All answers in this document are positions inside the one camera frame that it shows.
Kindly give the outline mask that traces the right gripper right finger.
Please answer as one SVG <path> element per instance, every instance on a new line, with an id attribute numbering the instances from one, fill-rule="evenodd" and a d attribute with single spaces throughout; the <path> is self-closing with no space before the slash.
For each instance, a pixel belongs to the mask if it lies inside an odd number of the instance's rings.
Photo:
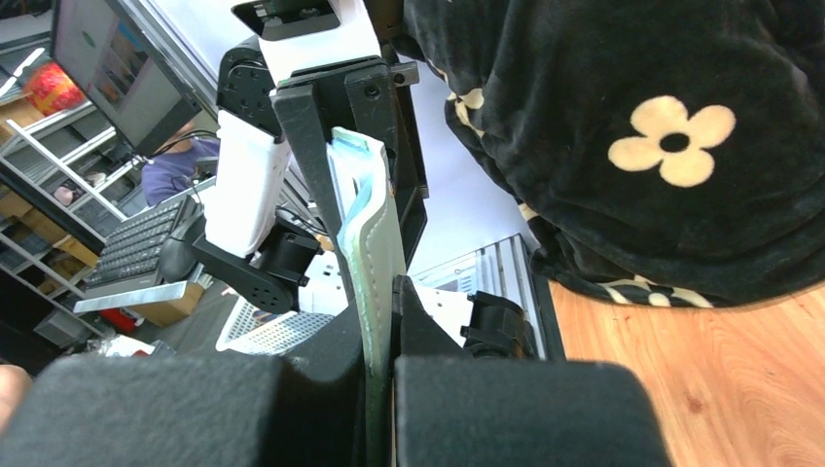
<path id="1" fill-rule="evenodd" d="M 410 278 L 400 317 L 394 442 L 400 466 L 666 466 L 651 399 L 628 368 L 510 356 L 498 335 L 474 355 L 425 311 Z"/>

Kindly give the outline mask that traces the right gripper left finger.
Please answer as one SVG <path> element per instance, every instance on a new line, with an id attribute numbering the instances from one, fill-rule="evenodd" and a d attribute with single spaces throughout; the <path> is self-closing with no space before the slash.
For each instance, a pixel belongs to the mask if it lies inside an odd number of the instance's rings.
<path id="1" fill-rule="evenodd" d="M 282 356 L 74 356 L 35 380 L 5 466 L 352 466 L 363 460 L 354 310 Z"/>

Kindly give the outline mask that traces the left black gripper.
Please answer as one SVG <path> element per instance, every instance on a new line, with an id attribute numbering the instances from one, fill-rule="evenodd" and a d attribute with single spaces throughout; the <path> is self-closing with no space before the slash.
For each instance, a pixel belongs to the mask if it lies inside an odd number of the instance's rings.
<path id="1" fill-rule="evenodd" d="M 368 56 L 300 70 L 278 83 L 273 110 L 333 243 L 343 290 L 354 292 L 337 240 L 341 214 L 327 158 L 332 129 L 340 126 L 384 143 L 390 155 L 407 269 L 427 224 L 429 188 L 410 87 L 417 64 Z"/>

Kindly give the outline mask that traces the mint green card holder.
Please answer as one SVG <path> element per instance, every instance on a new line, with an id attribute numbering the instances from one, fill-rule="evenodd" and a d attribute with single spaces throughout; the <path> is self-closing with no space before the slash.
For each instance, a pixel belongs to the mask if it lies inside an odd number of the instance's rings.
<path id="1" fill-rule="evenodd" d="M 346 261 L 366 364 L 366 464 L 390 460 L 388 394 L 393 282 L 406 273 L 385 145 L 336 126 L 327 158 L 341 216 L 337 250 Z"/>

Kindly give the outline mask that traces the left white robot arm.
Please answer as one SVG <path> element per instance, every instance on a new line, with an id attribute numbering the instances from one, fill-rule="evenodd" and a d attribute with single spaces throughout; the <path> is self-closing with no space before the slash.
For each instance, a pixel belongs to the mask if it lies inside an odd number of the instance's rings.
<path id="1" fill-rule="evenodd" d="M 217 178 L 193 243 L 198 260 L 259 307 L 297 307 L 318 250 L 276 213 L 295 162 L 331 237 L 347 298 L 390 312 L 426 222 L 410 87 L 419 73 L 389 45 L 332 33 L 251 37 L 221 62 Z"/>

